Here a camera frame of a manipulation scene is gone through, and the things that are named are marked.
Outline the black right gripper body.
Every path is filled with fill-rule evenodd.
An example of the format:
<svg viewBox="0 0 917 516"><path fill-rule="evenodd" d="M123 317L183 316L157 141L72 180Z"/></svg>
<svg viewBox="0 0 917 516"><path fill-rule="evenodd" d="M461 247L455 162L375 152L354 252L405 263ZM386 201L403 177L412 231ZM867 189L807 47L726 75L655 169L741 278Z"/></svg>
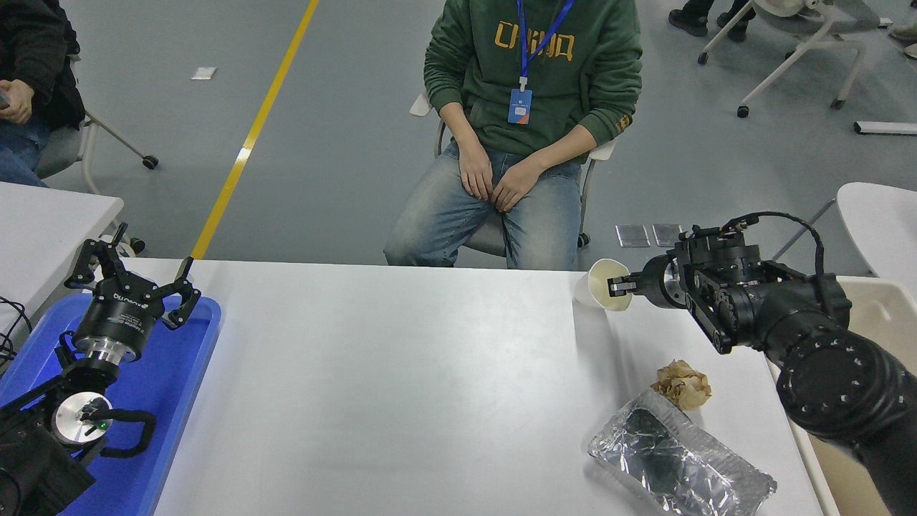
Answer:
<svg viewBox="0 0 917 516"><path fill-rule="evenodd" d="M661 308L679 308L679 284L672 269L671 256L658 255L635 273L636 294Z"/></svg>

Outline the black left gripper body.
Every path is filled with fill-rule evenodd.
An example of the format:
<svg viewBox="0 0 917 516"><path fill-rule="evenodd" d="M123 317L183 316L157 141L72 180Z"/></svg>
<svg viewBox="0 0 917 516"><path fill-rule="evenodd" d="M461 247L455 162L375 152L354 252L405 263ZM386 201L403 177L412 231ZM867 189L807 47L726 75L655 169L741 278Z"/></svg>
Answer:
<svg viewBox="0 0 917 516"><path fill-rule="evenodd" d="M99 281L75 330L75 348L89 355L92 344L108 340L124 345L131 355L141 355L164 313L163 301L152 297L157 287L145 278L131 279L127 285L121 285L117 278Z"/></svg>

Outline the person's left hand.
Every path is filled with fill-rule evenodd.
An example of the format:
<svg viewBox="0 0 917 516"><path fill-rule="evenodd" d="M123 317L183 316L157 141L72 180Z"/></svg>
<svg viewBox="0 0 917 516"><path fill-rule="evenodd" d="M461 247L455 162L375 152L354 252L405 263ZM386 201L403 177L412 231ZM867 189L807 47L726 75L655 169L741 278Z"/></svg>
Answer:
<svg viewBox="0 0 917 516"><path fill-rule="evenodd" d="M498 211L508 213L536 186L547 167L536 156L514 164L492 190L490 202Z"/></svg>

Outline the person's hand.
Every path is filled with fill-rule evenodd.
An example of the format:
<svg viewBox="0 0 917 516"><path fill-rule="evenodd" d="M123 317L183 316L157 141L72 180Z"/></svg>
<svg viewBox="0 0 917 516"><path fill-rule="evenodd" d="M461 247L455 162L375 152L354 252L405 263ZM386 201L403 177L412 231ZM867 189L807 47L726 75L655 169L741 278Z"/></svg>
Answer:
<svg viewBox="0 0 917 516"><path fill-rule="evenodd" d="M1 81L2 92L8 100L7 106L1 109L1 120L16 125L26 124L32 117L32 100L35 91L21 80Z"/></svg>

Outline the person's right hand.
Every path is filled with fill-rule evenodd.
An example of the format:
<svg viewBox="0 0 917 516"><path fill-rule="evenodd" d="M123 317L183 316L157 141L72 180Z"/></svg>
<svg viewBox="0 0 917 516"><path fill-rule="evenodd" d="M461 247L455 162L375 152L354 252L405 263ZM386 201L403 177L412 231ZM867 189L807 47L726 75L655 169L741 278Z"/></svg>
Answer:
<svg viewBox="0 0 917 516"><path fill-rule="evenodd" d="M494 192L494 172L486 150L474 135L456 136L455 141L463 189L479 201L490 201Z"/></svg>

